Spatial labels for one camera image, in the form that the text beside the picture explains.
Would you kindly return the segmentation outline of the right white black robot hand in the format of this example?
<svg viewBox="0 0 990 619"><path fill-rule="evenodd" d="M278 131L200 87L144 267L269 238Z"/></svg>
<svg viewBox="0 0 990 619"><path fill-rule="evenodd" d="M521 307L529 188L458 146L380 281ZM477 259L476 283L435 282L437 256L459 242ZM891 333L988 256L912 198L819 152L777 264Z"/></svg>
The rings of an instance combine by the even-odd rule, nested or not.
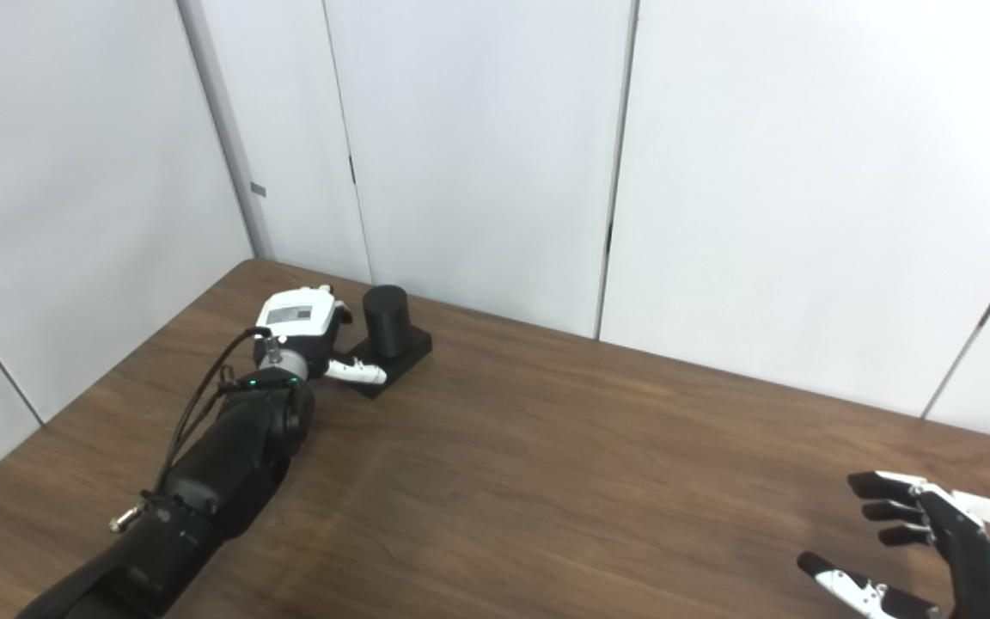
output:
<svg viewBox="0 0 990 619"><path fill-rule="evenodd" d="M865 471L847 477L871 522L895 521L877 533L888 548L930 546L950 573L952 608L837 567L810 551L797 567L863 618L990 618L990 498L948 491L919 475Z"/></svg>

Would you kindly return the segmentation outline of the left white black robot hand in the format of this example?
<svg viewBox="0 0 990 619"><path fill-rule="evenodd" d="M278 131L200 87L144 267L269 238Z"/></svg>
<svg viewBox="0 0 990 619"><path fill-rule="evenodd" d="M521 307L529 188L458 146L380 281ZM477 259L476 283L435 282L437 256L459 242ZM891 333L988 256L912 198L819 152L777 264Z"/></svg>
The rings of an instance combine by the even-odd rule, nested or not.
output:
<svg viewBox="0 0 990 619"><path fill-rule="evenodd" d="M256 367L280 367L302 380L323 377L342 383L382 385L388 373L378 365L365 364L355 356L340 356L335 350L341 329L353 323L349 306L335 297L333 287L299 287L267 299L256 328L270 336L254 337Z"/></svg>

